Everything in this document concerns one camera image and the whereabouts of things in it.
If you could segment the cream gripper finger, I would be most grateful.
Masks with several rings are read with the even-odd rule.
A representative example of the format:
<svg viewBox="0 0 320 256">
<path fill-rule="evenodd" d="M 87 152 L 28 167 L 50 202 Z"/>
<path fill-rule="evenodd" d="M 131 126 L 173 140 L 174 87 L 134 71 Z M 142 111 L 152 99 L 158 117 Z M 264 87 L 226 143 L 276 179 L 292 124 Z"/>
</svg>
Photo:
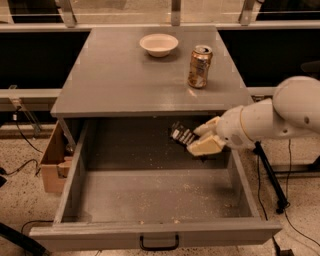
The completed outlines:
<svg viewBox="0 0 320 256">
<path fill-rule="evenodd" d="M 216 128 L 219 121 L 220 121 L 220 117 L 216 116 L 210 119 L 209 121 L 207 121 L 206 123 L 195 128 L 194 133 L 198 136 L 203 136 L 208 132 L 216 133 Z"/>
<path fill-rule="evenodd" d="M 212 155 L 220 153 L 225 145 L 218 135 L 207 134 L 188 145 L 187 150 L 193 156 Z"/>
</svg>

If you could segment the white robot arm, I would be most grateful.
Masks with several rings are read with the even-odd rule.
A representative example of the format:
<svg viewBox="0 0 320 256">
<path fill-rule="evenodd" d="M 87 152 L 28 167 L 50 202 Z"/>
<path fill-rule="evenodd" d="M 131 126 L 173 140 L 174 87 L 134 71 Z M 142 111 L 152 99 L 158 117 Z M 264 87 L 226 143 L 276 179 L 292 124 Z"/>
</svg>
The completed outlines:
<svg viewBox="0 0 320 256">
<path fill-rule="evenodd" d="M 224 147 L 253 148 L 266 138 L 320 135 L 320 81 L 306 76 L 288 78 L 272 97 L 229 109 L 194 133 L 199 138 L 187 146 L 194 156 L 217 154 Z"/>
</svg>

